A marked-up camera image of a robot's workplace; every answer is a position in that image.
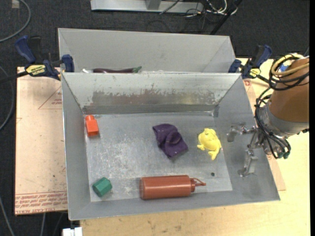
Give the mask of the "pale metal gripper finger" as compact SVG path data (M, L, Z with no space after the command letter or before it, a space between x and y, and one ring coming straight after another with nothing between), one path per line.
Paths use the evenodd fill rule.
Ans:
M227 141L233 142L236 135L244 135L254 133L256 128L253 126L251 128L246 127L245 122L234 123L231 125L229 132L227 133Z
M246 150L244 166L238 170L240 177L247 177L255 173L258 157L254 153L254 149L249 148Z

